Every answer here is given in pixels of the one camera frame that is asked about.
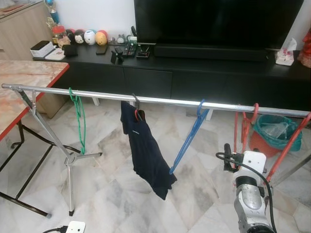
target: red table edge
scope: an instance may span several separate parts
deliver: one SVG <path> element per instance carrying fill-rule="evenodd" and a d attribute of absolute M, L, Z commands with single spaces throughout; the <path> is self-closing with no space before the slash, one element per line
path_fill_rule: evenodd
<path fill-rule="evenodd" d="M 69 64 L 65 66 L 65 68 L 58 74 L 56 77 L 47 85 L 47 87 L 51 87 L 56 83 L 57 80 L 69 69 Z M 36 101 L 38 101 L 42 96 L 44 95 L 44 92 L 41 92 L 37 97 Z M 8 127 L 0 134 L 0 141 L 4 139 L 4 137 L 13 129 L 13 127 L 23 118 L 23 116 L 26 115 L 28 112 L 28 107 L 26 107 L 19 115 L 15 118 L 15 120 L 12 121 L 11 124 L 9 124 Z"/>

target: marble table top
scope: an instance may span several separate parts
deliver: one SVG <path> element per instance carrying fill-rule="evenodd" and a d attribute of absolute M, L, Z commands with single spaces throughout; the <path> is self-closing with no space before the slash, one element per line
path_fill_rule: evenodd
<path fill-rule="evenodd" d="M 68 68 L 67 63 L 60 62 L 0 60 L 0 85 L 7 83 L 51 87 Z M 37 100 L 42 95 L 43 93 L 37 93 Z M 23 101 L 14 91 L 0 87 L 0 140 L 27 111 Z"/>

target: soundbar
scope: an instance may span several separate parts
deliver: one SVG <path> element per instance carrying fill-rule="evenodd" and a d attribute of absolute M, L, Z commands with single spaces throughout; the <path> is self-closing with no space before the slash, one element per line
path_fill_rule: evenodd
<path fill-rule="evenodd" d="M 197 59 L 218 59 L 237 61 L 265 61 L 266 50 L 232 49 L 197 45 L 156 44 L 156 57 L 179 57 Z"/>

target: green plastic bag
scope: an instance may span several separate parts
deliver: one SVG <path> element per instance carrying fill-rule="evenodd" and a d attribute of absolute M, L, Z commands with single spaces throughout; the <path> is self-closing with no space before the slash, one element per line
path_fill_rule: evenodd
<path fill-rule="evenodd" d="M 254 130 L 269 144 L 269 146 L 282 150 L 289 142 L 291 136 L 298 128 L 298 124 L 284 116 L 261 115 L 257 118 Z M 290 151 L 299 151 L 301 147 L 302 132 L 292 144 Z"/>

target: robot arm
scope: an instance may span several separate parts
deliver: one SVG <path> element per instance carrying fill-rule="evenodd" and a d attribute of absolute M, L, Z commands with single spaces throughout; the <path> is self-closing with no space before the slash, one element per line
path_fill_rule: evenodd
<path fill-rule="evenodd" d="M 229 144 L 225 144 L 224 153 L 217 153 L 216 156 L 224 160 L 225 171 L 234 173 L 234 182 L 237 187 L 237 198 L 234 201 L 234 208 L 239 217 L 240 232 L 276 233 L 265 216 L 266 205 L 258 187 L 261 183 L 261 177 L 254 171 L 242 166 L 246 165 L 262 174 L 266 156 L 256 151 L 246 151 L 244 154 L 231 154 Z M 235 161 L 240 166 L 232 167 L 229 161 Z"/>

